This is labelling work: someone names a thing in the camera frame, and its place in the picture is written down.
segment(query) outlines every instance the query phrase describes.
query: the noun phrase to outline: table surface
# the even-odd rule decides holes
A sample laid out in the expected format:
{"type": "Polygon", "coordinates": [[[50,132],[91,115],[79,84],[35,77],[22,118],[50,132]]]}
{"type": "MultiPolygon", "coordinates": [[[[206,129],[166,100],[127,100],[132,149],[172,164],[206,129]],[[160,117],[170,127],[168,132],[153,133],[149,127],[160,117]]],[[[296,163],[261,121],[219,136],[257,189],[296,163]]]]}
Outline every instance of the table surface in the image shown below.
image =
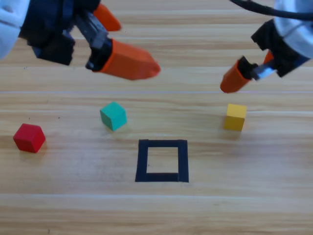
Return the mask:
{"type": "MultiPolygon", "coordinates": [[[[85,69],[77,29],[70,67],[36,59],[18,40],[0,63],[1,235],[312,235],[312,63],[223,94],[223,74],[268,19],[215,0],[108,0],[117,40],[160,62],[130,82],[85,69]],[[112,101],[128,123],[110,132],[112,101]],[[247,106],[242,132],[223,130],[228,103],[247,106]],[[37,154],[20,152],[22,123],[42,127],[37,154]],[[138,141],[188,140],[189,183],[135,182],[138,141]]],[[[149,150],[148,172],[177,172],[177,150],[149,150]]]]}

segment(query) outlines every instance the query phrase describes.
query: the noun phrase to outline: red cube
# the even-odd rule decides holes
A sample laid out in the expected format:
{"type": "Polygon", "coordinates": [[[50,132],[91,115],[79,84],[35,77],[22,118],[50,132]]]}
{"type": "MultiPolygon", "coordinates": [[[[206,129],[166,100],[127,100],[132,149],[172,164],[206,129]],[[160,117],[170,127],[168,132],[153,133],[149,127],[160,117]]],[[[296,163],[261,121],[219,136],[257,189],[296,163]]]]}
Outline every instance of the red cube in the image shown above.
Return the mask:
{"type": "Polygon", "coordinates": [[[21,151],[37,153],[45,141],[45,135],[40,126],[22,124],[13,137],[21,151]]]}

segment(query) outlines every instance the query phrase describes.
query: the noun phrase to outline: cube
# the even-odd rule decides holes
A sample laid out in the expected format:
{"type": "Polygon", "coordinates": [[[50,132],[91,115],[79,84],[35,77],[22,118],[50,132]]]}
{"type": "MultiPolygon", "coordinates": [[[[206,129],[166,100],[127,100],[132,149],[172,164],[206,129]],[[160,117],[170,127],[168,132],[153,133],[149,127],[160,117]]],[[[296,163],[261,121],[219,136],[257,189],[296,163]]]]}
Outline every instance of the cube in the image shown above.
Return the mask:
{"type": "Polygon", "coordinates": [[[45,135],[40,126],[24,123],[13,136],[13,140],[19,150],[37,153],[45,142],[45,135]]]}
{"type": "Polygon", "coordinates": [[[246,106],[229,104],[224,123],[224,129],[242,131],[246,118],[246,106]]]}
{"type": "Polygon", "coordinates": [[[127,123],[125,109],[117,102],[112,102],[100,110],[102,122],[112,131],[127,123]]]}

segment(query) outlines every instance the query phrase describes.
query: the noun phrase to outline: yellow cube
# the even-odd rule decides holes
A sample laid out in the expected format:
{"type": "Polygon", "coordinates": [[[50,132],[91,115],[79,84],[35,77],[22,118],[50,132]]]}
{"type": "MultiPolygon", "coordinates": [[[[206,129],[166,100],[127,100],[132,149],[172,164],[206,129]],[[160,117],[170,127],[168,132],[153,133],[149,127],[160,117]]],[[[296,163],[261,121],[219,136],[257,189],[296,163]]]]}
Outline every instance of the yellow cube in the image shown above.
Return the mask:
{"type": "Polygon", "coordinates": [[[224,129],[242,131],[246,118],[246,106],[229,104],[224,123],[224,129]]]}

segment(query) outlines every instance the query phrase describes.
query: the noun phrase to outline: teal cube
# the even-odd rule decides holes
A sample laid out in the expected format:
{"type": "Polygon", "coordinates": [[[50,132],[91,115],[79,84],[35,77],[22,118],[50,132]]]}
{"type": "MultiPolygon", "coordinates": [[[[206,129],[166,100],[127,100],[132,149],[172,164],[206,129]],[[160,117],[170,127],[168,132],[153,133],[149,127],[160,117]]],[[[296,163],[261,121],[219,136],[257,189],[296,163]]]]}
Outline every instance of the teal cube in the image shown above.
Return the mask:
{"type": "Polygon", "coordinates": [[[112,102],[100,110],[102,122],[112,131],[127,123],[126,110],[116,102],[112,102]]]}

